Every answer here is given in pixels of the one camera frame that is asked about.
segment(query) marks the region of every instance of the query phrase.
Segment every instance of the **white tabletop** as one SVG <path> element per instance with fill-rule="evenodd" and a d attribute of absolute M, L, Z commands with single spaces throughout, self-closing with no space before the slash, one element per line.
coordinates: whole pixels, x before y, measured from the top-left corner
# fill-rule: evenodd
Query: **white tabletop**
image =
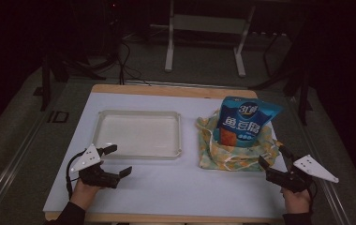
<path fill-rule="evenodd" d="M 104 110 L 174 111 L 181 114 L 182 155 L 174 160 L 103 158 L 101 168 L 132 174 L 117 189 L 102 189 L 87 211 L 96 221 L 271 221 L 285 212 L 280 187 L 265 180 L 264 172 L 224 172 L 199 167 L 198 117 L 210 117 L 222 99 L 166 97 L 92 92 L 43 211 L 57 217 L 67 204 L 67 163 L 93 140 L 98 113 Z M 285 171 L 281 156 L 274 168 Z"/>

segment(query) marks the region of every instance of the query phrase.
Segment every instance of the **rectangular container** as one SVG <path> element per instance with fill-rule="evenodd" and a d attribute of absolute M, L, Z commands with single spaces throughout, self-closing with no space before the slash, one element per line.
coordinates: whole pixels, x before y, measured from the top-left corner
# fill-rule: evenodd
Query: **rectangular container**
<path fill-rule="evenodd" d="M 180 156 L 181 118 L 177 112 L 106 110 L 99 113 L 96 148 L 117 144 L 111 158 L 175 159 Z"/>

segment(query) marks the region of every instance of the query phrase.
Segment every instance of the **patterned cloth bag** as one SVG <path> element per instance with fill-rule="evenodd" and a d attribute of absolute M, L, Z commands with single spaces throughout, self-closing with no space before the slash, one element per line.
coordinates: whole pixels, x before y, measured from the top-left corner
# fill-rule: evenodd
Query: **patterned cloth bag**
<path fill-rule="evenodd" d="M 210 118 L 199 117 L 196 127 L 199 130 L 200 167 L 222 171 L 263 171 L 258 164 L 259 156 L 263 156 L 272 166 L 279 154 L 281 144 L 272 138 L 272 129 L 263 126 L 251 147 L 234 147 L 218 143 L 219 130 L 216 128 L 219 110 Z"/>

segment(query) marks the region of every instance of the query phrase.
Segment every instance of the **white metal table leg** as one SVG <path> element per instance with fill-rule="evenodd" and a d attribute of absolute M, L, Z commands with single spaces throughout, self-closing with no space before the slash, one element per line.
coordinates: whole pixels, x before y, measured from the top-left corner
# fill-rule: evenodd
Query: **white metal table leg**
<path fill-rule="evenodd" d="M 253 6 L 248 14 L 247 20 L 245 22 L 245 27 L 243 29 L 242 33 L 242 39 L 240 40 L 239 46 L 235 47 L 233 49 L 234 52 L 234 58 L 236 60 L 236 67 L 238 71 L 239 77 L 244 77 L 245 76 L 245 65 L 243 64 L 243 58 L 242 58 L 242 49 L 243 46 L 245 45 L 245 39 L 247 38 L 248 35 L 248 30 L 250 28 L 251 20 L 254 15 L 255 11 L 255 6 Z"/>
<path fill-rule="evenodd" d="M 172 59 L 174 56 L 174 0 L 170 0 L 170 25 L 169 25 L 169 47 L 167 48 L 166 66 L 164 70 L 166 72 L 172 71 Z"/>

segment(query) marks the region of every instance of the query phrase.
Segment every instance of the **blue snack package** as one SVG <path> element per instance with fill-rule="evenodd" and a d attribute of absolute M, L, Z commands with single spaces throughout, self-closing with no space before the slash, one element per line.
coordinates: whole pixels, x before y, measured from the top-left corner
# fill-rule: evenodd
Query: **blue snack package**
<path fill-rule="evenodd" d="M 283 108 L 256 98 L 225 97 L 214 131 L 218 142 L 227 146 L 251 147 L 262 127 Z"/>

